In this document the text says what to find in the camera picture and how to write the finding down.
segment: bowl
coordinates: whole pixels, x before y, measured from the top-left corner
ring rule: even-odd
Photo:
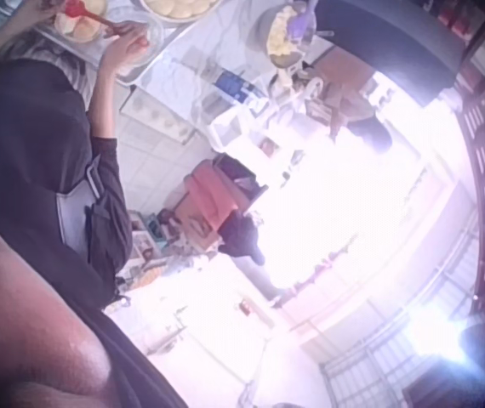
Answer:
[[[97,14],[98,15],[105,15],[107,9],[108,9],[108,1],[107,0],[103,0],[102,1],[102,10],[100,12],[98,12]],[[72,36],[70,34],[65,34],[61,30],[61,27],[60,27],[60,18],[58,17],[59,15],[60,14],[58,14],[58,15],[55,16],[55,21],[54,21],[55,30],[61,36],[63,36],[63,38],[66,38],[67,40],[72,41],[73,43],[79,43],[79,44],[91,43],[92,41],[95,41],[97,38],[100,37],[100,34],[101,34],[101,32],[103,31],[103,28],[104,28],[102,24],[97,23],[99,28],[97,29],[96,33],[93,36],[88,37],[88,38],[78,38],[78,37],[74,37],[74,36]]]
[[[302,14],[305,11],[306,2],[298,1],[291,4],[287,3],[281,6],[269,8],[261,15],[257,25],[258,39],[263,47],[263,50],[265,51],[265,54],[269,57],[275,67],[281,69],[289,68],[290,66],[297,64],[301,59],[303,59],[303,57],[305,57],[305,55],[309,52],[312,37],[317,32],[317,17],[313,14],[303,38],[301,38],[297,44],[296,50],[294,50],[290,55],[270,55],[267,51],[267,40],[271,34],[273,21],[277,17],[277,14],[287,6],[294,8],[296,13]]]
[[[153,8],[151,8],[148,5],[146,0],[139,0],[139,1],[140,1],[140,4],[142,5],[142,7],[144,7],[150,13],[152,13],[153,15],[158,17],[158,19],[165,21],[165,22],[168,22],[168,23],[171,23],[171,24],[184,24],[184,23],[191,23],[193,21],[197,21],[197,20],[201,19],[202,17],[204,17],[205,15],[212,13],[214,10],[216,10],[220,6],[220,4],[224,0],[211,0],[212,4],[210,5],[210,7],[206,11],[204,11],[200,14],[194,14],[192,17],[188,17],[186,19],[175,19],[175,18],[169,17],[167,15],[159,14],[158,12],[154,11]]]
[[[121,23],[122,21],[136,21],[138,23],[145,23],[148,25],[146,39],[150,43],[150,46],[146,50],[146,53],[140,57],[140,59],[132,64],[127,65],[128,67],[147,65],[161,51],[163,42],[165,40],[165,30],[163,29],[161,21],[150,13],[136,10],[131,6],[123,6],[109,10],[109,12],[106,14],[106,18],[114,23]],[[112,41],[115,41],[115,39],[112,38],[106,41],[111,43]]]

